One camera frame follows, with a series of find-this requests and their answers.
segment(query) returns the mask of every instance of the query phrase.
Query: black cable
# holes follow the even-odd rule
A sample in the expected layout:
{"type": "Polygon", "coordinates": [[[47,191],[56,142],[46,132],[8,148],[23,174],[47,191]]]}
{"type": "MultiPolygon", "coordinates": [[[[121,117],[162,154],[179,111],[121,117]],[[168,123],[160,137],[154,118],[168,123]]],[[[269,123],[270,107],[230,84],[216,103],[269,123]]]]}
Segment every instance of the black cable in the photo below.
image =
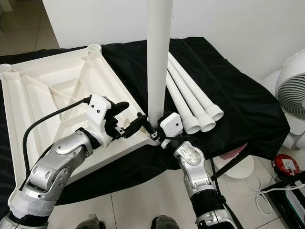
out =
{"type": "Polygon", "coordinates": [[[82,103],[87,103],[89,104],[90,102],[90,99],[91,99],[91,96],[88,97],[88,98],[84,98],[74,104],[71,104],[63,109],[60,109],[58,111],[55,111],[53,112],[52,114],[49,114],[43,118],[41,118],[40,120],[38,120],[37,122],[33,123],[24,133],[24,136],[23,136],[23,140],[22,140],[22,149],[23,149],[23,158],[24,158],[24,164],[25,164],[25,171],[26,171],[26,177],[29,177],[30,175],[30,165],[29,165],[29,158],[28,158],[28,150],[27,150],[27,141],[28,141],[28,136],[29,136],[29,133],[30,131],[35,127],[37,126],[38,124],[46,121],[47,119],[49,118],[52,118],[53,116],[55,115],[58,115],[64,111],[67,111],[73,107],[76,107],[78,106],[79,104],[82,104],[82,103]]]}
{"type": "MultiPolygon", "coordinates": [[[[175,140],[175,139],[176,140],[179,140],[179,139],[194,140],[194,141],[198,142],[201,145],[201,147],[203,147],[203,151],[205,153],[208,153],[207,150],[206,150],[206,147],[204,145],[204,142],[201,139],[197,138],[197,137],[180,136],[180,137],[165,137],[165,139],[170,139],[170,140],[175,140]]],[[[210,162],[211,162],[211,166],[212,166],[213,176],[216,177],[215,176],[215,174],[216,174],[215,164],[214,164],[214,161],[213,161],[212,157],[210,158],[210,162]]],[[[216,190],[217,190],[218,194],[221,195],[217,178],[215,178],[214,182],[215,182],[215,187],[216,187],[216,190]]],[[[242,229],[243,228],[242,224],[239,222],[238,218],[236,217],[236,215],[234,214],[234,212],[231,210],[231,208],[228,206],[228,204],[226,202],[224,203],[224,206],[230,212],[230,214],[231,214],[234,222],[236,223],[237,227],[239,229],[242,229]]]]}

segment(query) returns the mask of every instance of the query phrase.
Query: white cable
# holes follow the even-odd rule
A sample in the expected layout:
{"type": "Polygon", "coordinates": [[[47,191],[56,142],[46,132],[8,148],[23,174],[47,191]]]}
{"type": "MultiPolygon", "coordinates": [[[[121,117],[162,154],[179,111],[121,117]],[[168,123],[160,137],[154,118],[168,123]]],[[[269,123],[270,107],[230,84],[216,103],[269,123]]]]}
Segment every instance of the white cable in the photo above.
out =
{"type": "MultiPolygon", "coordinates": [[[[257,193],[256,193],[254,196],[252,196],[252,197],[255,197],[255,201],[256,201],[256,206],[257,206],[257,208],[258,208],[258,209],[260,210],[260,212],[261,212],[262,214],[264,214],[265,216],[269,216],[269,215],[271,215],[272,212],[273,212],[272,206],[271,206],[271,204],[269,203],[268,199],[267,199],[266,196],[265,196],[266,193],[271,192],[271,191],[279,191],[279,190],[294,190],[294,189],[299,189],[299,188],[305,187],[305,184],[302,184],[302,185],[300,185],[300,186],[292,186],[292,187],[289,187],[289,188],[272,188],[272,189],[267,190],[267,191],[261,191],[261,188],[262,188],[262,181],[261,181],[260,177],[259,177],[258,175],[256,175],[256,174],[254,174],[254,173],[252,173],[251,175],[255,176],[255,177],[259,180],[259,188],[254,188],[252,185],[250,185],[249,182],[248,182],[248,178],[246,178],[246,182],[247,182],[248,186],[249,186],[251,189],[253,189],[255,192],[257,192],[257,193]],[[263,212],[263,211],[261,210],[261,208],[259,207],[259,204],[258,204],[258,197],[259,197],[260,195],[265,199],[266,203],[268,204],[268,206],[269,206],[269,208],[270,208],[270,210],[271,210],[270,213],[265,213],[265,212],[263,212]]],[[[269,185],[271,184],[271,182],[272,182],[277,176],[278,176],[278,175],[274,173],[274,176],[272,177],[272,179],[270,180],[270,182],[269,182],[269,184],[268,184],[267,186],[269,186],[269,185]]]]}
{"type": "Polygon", "coordinates": [[[256,194],[255,196],[253,196],[253,197],[255,197],[256,206],[257,206],[257,208],[259,209],[259,211],[260,211],[262,214],[264,214],[265,216],[269,216],[269,215],[271,215],[271,214],[273,213],[273,209],[272,209],[272,206],[271,206],[271,204],[269,203],[269,201],[267,200],[267,198],[266,198],[265,195],[262,195],[262,197],[265,199],[266,203],[268,204],[268,206],[269,206],[269,208],[270,208],[270,213],[265,213],[265,212],[263,212],[263,211],[261,210],[261,208],[259,207],[259,204],[258,204],[258,197],[259,197],[259,194],[261,193],[262,181],[261,181],[261,179],[260,179],[260,177],[259,177],[258,175],[254,174],[254,173],[252,173],[251,175],[255,176],[255,177],[259,180],[259,188],[254,188],[252,185],[249,184],[249,182],[248,182],[248,177],[246,178],[246,182],[247,182],[248,186],[249,186],[250,188],[252,188],[255,192],[257,192],[257,194],[256,194]]]}
{"type": "Polygon", "coordinates": [[[274,178],[278,179],[279,181],[282,181],[282,179],[278,177],[278,174],[275,174],[275,168],[273,168],[273,176],[274,176],[274,178]]]}

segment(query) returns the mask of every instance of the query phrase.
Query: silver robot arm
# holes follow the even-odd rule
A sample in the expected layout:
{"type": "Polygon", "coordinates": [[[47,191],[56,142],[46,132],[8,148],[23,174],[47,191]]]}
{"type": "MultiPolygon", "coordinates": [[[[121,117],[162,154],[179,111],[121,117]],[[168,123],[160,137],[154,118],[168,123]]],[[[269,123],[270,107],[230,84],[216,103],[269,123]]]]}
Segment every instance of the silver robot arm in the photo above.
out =
{"type": "Polygon", "coordinates": [[[114,104],[106,97],[92,95],[87,112],[89,127],[58,140],[35,163],[27,180],[11,198],[10,212],[2,219],[0,229],[46,229],[48,217],[71,174],[94,149],[107,147],[120,137],[128,138],[142,125],[149,129],[147,117],[140,113],[126,129],[117,126],[114,116],[128,106],[127,102],[114,104]]]}
{"type": "MultiPolygon", "coordinates": [[[[172,113],[161,123],[164,135],[180,136],[183,125],[180,116],[172,113]]],[[[196,224],[199,229],[238,229],[231,213],[224,206],[225,198],[221,196],[204,167],[203,152],[189,141],[164,139],[161,146],[170,148],[183,170],[183,181],[187,194],[196,214],[196,224]]]]}

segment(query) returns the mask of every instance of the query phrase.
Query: floor tile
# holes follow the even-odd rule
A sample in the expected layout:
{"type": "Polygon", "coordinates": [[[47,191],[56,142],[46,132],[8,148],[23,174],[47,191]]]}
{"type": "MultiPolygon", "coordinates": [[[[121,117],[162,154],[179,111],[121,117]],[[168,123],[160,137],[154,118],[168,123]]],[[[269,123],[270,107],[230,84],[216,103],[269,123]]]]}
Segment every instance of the floor tile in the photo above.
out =
{"type": "Polygon", "coordinates": [[[277,218],[257,229],[289,229],[282,217],[277,218]]]}
{"type": "MultiPolygon", "coordinates": [[[[261,178],[263,187],[266,187],[272,178],[271,175],[257,157],[254,157],[254,166],[254,173],[261,178]]],[[[209,161],[206,162],[206,168],[211,174],[209,161]]],[[[173,217],[181,228],[196,228],[194,225],[196,217],[182,177],[181,170],[169,170],[144,184],[113,193],[117,229],[149,228],[151,220],[160,214],[173,217]]],[[[218,180],[222,194],[244,228],[255,229],[280,216],[276,209],[270,216],[265,216],[258,210],[255,198],[251,197],[255,193],[248,187],[245,179],[228,178],[228,185],[225,176],[221,176],[218,180]]],[[[253,186],[257,185],[255,177],[250,177],[249,182],[253,186]]],[[[262,210],[269,211],[262,199],[259,203],[262,210]]]]}
{"type": "Polygon", "coordinates": [[[45,9],[43,9],[41,14],[39,28],[52,28],[48,14],[45,9]]]}
{"type": "Polygon", "coordinates": [[[59,45],[52,28],[39,28],[35,50],[58,48],[59,45]]]}
{"type": "Polygon", "coordinates": [[[173,217],[180,228],[196,229],[182,170],[168,170],[141,185],[112,193],[117,229],[149,229],[158,215],[173,217]]]}
{"type": "Polygon", "coordinates": [[[111,195],[96,197],[78,203],[56,206],[49,218],[48,229],[75,229],[89,214],[95,214],[107,229],[116,229],[111,195]]]}
{"type": "Polygon", "coordinates": [[[259,157],[258,159],[263,163],[263,165],[265,166],[267,171],[270,173],[270,175],[274,176],[274,169],[272,167],[271,160],[268,160],[268,159],[265,159],[262,157],[259,157]]]}
{"type": "MultiPolygon", "coordinates": [[[[253,173],[260,177],[262,181],[262,188],[264,188],[268,185],[272,177],[258,157],[254,156],[253,159],[253,173]]],[[[212,169],[209,161],[206,163],[206,168],[209,174],[211,174],[212,169]]],[[[256,177],[250,176],[248,181],[252,186],[258,187],[258,180],[256,177]]],[[[273,206],[274,210],[270,216],[265,216],[258,210],[255,203],[255,198],[252,197],[255,195],[255,192],[252,191],[252,189],[247,185],[245,179],[233,179],[228,177],[226,182],[226,175],[222,175],[220,178],[218,178],[218,183],[229,207],[233,210],[245,229],[255,229],[280,216],[272,203],[271,205],[273,206]]],[[[270,211],[263,198],[259,198],[259,204],[263,211],[270,211]]]]}
{"type": "Polygon", "coordinates": [[[1,17],[1,30],[5,32],[38,28],[42,8],[42,2],[39,1],[17,1],[14,11],[4,12],[1,17]]]}
{"type": "Polygon", "coordinates": [[[34,51],[38,29],[3,31],[0,54],[34,51]]]}

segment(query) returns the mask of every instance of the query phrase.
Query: white plastic pipe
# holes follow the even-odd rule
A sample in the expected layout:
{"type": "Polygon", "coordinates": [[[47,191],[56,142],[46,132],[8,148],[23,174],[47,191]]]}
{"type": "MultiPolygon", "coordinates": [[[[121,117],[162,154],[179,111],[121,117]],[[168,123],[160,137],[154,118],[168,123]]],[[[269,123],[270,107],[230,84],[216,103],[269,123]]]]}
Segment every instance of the white plastic pipe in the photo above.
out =
{"type": "Polygon", "coordinates": [[[222,109],[214,104],[209,97],[201,90],[201,88],[195,83],[190,75],[184,70],[184,68],[178,63],[178,61],[168,52],[168,59],[173,64],[179,75],[182,77],[184,82],[190,88],[192,93],[195,95],[201,106],[205,111],[212,117],[213,120],[217,121],[224,115],[222,109]]]}
{"type": "Polygon", "coordinates": [[[173,0],[148,0],[147,83],[148,117],[153,127],[163,116],[167,57],[173,0]]]}
{"type": "Polygon", "coordinates": [[[200,130],[200,123],[198,119],[193,116],[191,110],[187,106],[177,86],[175,85],[175,82],[168,72],[166,76],[166,86],[181,117],[182,125],[186,133],[188,135],[195,134],[200,130]]]}
{"type": "Polygon", "coordinates": [[[202,132],[212,130],[216,125],[215,121],[204,111],[196,97],[193,95],[170,61],[168,61],[167,68],[192,113],[198,119],[201,126],[200,130],[202,132]]]}

